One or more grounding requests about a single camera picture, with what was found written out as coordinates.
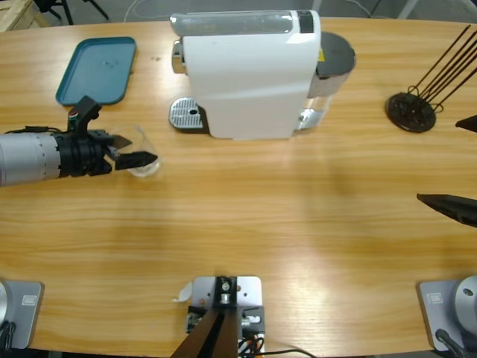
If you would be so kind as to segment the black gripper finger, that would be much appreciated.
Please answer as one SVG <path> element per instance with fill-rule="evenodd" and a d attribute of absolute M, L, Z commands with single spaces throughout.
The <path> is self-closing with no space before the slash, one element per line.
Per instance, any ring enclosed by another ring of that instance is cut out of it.
<path fill-rule="evenodd" d="M 457 121 L 455 127 L 477 133 L 477 115 Z"/>
<path fill-rule="evenodd" d="M 468 226 L 476 226 L 476 200 L 448 194 L 417 194 L 433 210 Z"/>

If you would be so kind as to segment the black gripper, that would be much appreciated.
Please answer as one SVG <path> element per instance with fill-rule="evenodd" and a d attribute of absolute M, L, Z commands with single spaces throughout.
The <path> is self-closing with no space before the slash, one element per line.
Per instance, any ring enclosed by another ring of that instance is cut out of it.
<path fill-rule="evenodd" d="M 55 134 L 57 151 L 60 154 L 60 178 L 97 176 L 118 170 L 135 169 L 152 164 L 157 156 L 147 151 L 120 153 L 116 148 L 125 148 L 132 142 L 118 134 L 104 130 L 91 130 L 84 134 L 73 131 Z M 108 156 L 112 167 L 104 158 Z"/>

